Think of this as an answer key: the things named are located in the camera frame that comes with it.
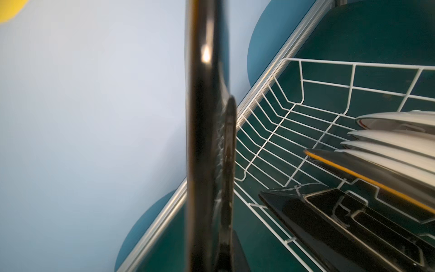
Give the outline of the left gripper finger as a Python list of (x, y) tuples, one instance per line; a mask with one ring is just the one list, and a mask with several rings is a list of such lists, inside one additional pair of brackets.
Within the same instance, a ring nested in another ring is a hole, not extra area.
[(232, 232), (233, 242), (233, 271), (234, 272), (251, 272), (247, 257), (242, 248), (240, 239), (236, 231)]

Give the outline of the black square floral plate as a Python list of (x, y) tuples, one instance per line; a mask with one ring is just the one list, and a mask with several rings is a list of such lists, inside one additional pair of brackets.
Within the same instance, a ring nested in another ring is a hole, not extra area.
[(309, 183), (259, 193), (331, 272), (432, 272), (435, 248), (339, 189)]
[(186, 270), (231, 269), (229, 229), (230, 35), (226, 1), (186, 4)]

